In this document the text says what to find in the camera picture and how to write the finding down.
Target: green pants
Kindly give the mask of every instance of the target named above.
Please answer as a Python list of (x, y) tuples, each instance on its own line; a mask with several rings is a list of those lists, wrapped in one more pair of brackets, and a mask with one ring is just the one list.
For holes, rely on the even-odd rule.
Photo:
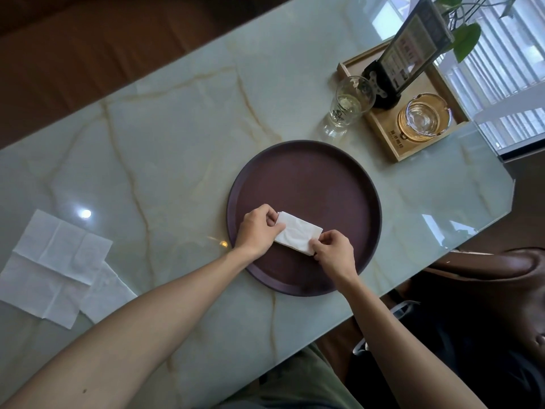
[(224, 403), (241, 400), (264, 405), (268, 402), (312, 401), (339, 408), (362, 409), (314, 343), (267, 372), (259, 385), (246, 386)]

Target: unfolded napkin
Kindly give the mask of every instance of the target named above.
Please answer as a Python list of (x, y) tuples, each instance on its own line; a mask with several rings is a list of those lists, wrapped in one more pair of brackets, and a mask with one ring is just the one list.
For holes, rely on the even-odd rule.
[(287, 212), (279, 212), (276, 222), (286, 224), (286, 229), (275, 238), (277, 243), (293, 248), (303, 254), (314, 255), (315, 252), (309, 246), (309, 241), (312, 238), (318, 238), (323, 231), (322, 228)]
[(0, 301), (70, 329), (85, 298), (91, 320), (104, 318), (133, 298), (104, 262), (111, 245), (37, 210), (0, 273)]

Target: person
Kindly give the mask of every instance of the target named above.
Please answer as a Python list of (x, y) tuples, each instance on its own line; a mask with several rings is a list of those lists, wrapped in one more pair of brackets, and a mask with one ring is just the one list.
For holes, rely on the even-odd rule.
[[(54, 356), (1, 408), (123, 408), (128, 405), (235, 276), (273, 244), (285, 227), (275, 224), (277, 217), (268, 205), (246, 214), (231, 251), (137, 297), (108, 316)], [(344, 235), (334, 230), (324, 232), (310, 244), (316, 252), (316, 260), (348, 301), (400, 407), (485, 407), (364, 285), (356, 273), (353, 248)], [(312, 360), (309, 356), (319, 358)], [(286, 367), (286, 378), (280, 373), (264, 385), (257, 397), (243, 391), (221, 405), (228, 408), (361, 407), (315, 347), (303, 349), (280, 366), (289, 366), (293, 359), (310, 366)], [(305, 383), (314, 387), (305, 388)]]

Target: table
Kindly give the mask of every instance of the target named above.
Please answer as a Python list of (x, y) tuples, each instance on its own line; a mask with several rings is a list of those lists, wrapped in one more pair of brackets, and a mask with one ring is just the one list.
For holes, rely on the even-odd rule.
[[(0, 151), (0, 264), (37, 208), (113, 240), (106, 261), (136, 293), (215, 259), (236, 174), (272, 144), (321, 140), (337, 63), (395, 33), (388, 8), (293, 0)], [(379, 295), (511, 209), (513, 180), (474, 125), (398, 164), (364, 122), (335, 144), (382, 203), (362, 274)], [(130, 407), (216, 403), (350, 315), (337, 292), (290, 297), (242, 273)], [(0, 304), (0, 401), (90, 326)]]

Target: drinking glass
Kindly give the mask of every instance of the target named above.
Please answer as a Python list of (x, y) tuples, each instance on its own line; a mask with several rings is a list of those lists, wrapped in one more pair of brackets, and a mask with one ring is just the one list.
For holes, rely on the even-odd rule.
[(342, 80), (331, 102), (325, 133), (331, 137), (343, 135), (348, 125), (373, 107), (376, 97), (371, 82), (364, 77), (350, 76)]
[(451, 109), (442, 97), (433, 93), (413, 97), (397, 116), (399, 130), (416, 142), (429, 141), (441, 135), (451, 122)]

